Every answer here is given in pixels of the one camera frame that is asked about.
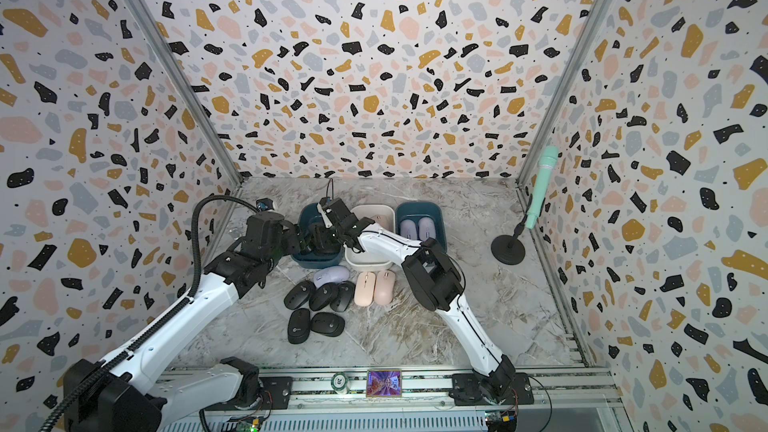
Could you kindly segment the pink mouse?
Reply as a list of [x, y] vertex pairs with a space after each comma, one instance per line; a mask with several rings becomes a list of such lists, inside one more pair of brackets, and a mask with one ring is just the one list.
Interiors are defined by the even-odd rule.
[[391, 270], [379, 271], [376, 275], [374, 302], [381, 306], [389, 305], [394, 297], [396, 274]]
[[392, 219], [386, 214], [376, 214], [372, 219], [387, 231], [392, 231]]
[[361, 272], [356, 279], [354, 302], [359, 307], [368, 307], [374, 301], [376, 274]]

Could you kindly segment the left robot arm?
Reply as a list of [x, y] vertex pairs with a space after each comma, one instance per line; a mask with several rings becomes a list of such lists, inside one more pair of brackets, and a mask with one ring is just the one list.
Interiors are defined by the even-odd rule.
[[273, 211], [249, 217], [238, 249], [218, 255], [198, 289], [97, 362], [82, 359], [64, 376], [62, 423], [68, 431], [159, 431], [209, 406], [270, 408], [257, 366], [236, 357], [167, 383], [167, 366], [215, 318], [303, 244], [298, 225]]

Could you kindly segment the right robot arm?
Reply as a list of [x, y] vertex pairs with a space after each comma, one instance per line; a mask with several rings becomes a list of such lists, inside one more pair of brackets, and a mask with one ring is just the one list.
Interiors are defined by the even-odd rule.
[[334, 239], [401, 267], [419, 304], [444, 320], [467, 353], [484, 400], [502, 404], [512, 398], [516, 369], [475, 317], [466, 277], [437, 240], [399, 236], [356, 216], [340, 198], [322, 199], [317, 210]]

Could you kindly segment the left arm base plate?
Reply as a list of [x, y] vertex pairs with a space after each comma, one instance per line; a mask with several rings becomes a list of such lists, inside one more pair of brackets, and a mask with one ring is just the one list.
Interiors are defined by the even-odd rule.
[[285, 410], [292, 393], [293, 379], [283, 376], [244, 378], [235, 396], [224, 403], [242, 411]]

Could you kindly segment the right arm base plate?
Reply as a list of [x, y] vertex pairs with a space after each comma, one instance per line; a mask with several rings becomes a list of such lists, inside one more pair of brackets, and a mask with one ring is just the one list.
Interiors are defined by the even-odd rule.
[[532, 405], [534, 396], [530, 377], [525, 373], [513, 376], [486, 377], [481, 374], [463, 373], [451, 376], [449, 396], [457, 406], [493, 405], [510, 407]]

